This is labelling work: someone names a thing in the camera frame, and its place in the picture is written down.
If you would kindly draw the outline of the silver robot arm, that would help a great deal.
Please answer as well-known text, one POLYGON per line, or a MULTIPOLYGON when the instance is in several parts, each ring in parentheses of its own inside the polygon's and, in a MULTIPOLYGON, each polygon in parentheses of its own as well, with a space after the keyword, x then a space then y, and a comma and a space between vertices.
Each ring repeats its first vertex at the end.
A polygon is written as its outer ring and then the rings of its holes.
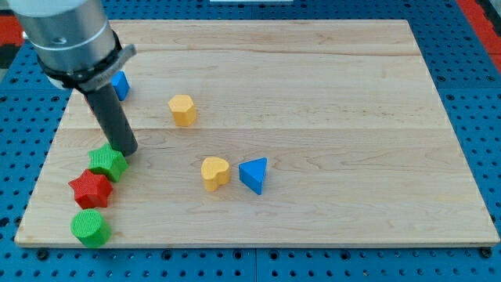
POLYGON ((122 46, 100 0, 8 0, 42 70, 58 87, 92 92, 136 54, 122 46))

